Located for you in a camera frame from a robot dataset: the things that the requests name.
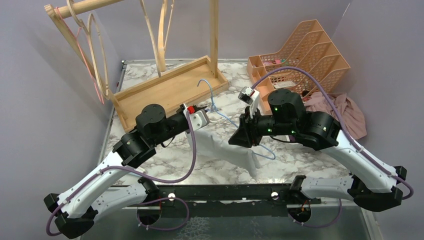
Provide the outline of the blue wire hanger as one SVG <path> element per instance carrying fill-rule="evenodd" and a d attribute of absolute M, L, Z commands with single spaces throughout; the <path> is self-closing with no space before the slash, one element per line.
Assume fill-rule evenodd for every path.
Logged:
<path fill-rule="evenodd" d="M 207 86 L 209 88 L 209 92 L 210 92 L 211 107 L 210 107 L 210 109 L 208 111 L 209 112 L 215 112 L 215 113 L 217 113 L 218 115 L 220 115 L 221 117 L 223 117 L 227 121 L 229 121 L 234 127 L 238 128 L 239 126 L 234 121 L 232 121 L 228 116 L 226 116 L 223 113 L 219 112 L 218 107 L 217 107 L 217 105 L 215 104 L 215 101 L 214 101 L 214 92 L 213 92 L 213 88 L 212 88 L 211 84 L 206 79 L 202 78 L 202 79 L 200 79 L 198 81 L 197 86 L 199 86 L 201 84 L 201 82 L 204 82 L 204 83 L 207 84 Z M 263 149 L 267 150 L 269 153 L 271 153 L 272 154 L 272 157 L 269 157 L 269 156 L 266 156 L 266 155 L 263 155 L 263 154 L 260 154 L 260 153 L 253 152 L 255 155 L 260 156 L 260 157 L 263 157 L 263 158 L 266 158 L 268 160 L 275 160 L 277 158 L 276 154 L 271 149 L 269 149 L 268 147 L 266 147 L 266 146 L 264 146 L 262 144 L 260 144 L 259 146 L 262 147 Z"/>

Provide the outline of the white skirt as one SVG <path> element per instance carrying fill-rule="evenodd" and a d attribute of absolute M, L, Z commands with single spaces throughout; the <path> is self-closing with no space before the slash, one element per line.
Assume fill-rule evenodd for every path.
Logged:
<path fill-rule="evenodd" d="M 237 167 L 245 169 L 252 178 L 258 176 L 257 169 L 261 168 L 259 160 L 253 150 L 237 145 L 230 145 L 215 133 L 198 129 L 194 131 L 194 139 L 186 133 L 189 145 L 195 144 L 196 154 L 213 159 L 227 161 Z"/>

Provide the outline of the pink skirt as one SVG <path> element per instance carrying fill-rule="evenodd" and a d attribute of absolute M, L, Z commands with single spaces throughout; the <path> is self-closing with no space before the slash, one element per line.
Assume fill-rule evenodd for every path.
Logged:
<path fill-rule="evenodd" d="M 346 93 L 328 93 L 327 95 L 340 113 L 349 134 L 355 140 L 365 137 L 368 134 L 365 116 L 358 105 Z M 314 92 L 304 105 L 307 111 L 325 112 L 338 119 L 335 111 L 319 91 Z"/>

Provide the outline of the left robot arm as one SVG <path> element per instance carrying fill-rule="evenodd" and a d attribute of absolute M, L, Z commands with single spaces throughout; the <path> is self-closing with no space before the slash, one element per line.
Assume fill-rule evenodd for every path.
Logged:
<path fill-rule="evenodd" d="M 204 109 L 181 105 L 167 116 L 159 104 L 144 107 L 135 119 L 135 127 L 125 133 L 106 158 L 87 176 L 63 193 L 51 193 L 44 203 L 51 215 L 46 233 L 75 239 L 85 234 L 100 218 L 131 205 L 159 205 L 159 178 L 138 171 L 138 167 L 156 154 L 156 147 L 186 132 L 192 140 L 195 131 L 208 124 Z"/>

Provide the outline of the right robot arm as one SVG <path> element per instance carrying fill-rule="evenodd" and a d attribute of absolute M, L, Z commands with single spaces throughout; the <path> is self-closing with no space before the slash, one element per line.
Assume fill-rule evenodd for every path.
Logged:
<path fill-rule="evenodd" d="M 239 127 L 229 144 L 245 148 L 259 145 L 264 136 L 292 136 L 295 142 L 320 151 L 338 161 L 350 175 L 338 178 L 297 176 L 288 190 L 289 199 L 300 204 L 307 199 L 334 198 L 353 201 L 359 207 L 382 212 L 399 206 L 403 192 L 397 184 L 406 170 L 370 161 L 370 152 L 349 141 L 340 123 L 330 114 L 307 111 L 298 93 L 278 89 L 268 95 L 270 115 L 257 109 L 259 92 L 245 87 L 239 99 L 247 103 L 239 117 Z"/>

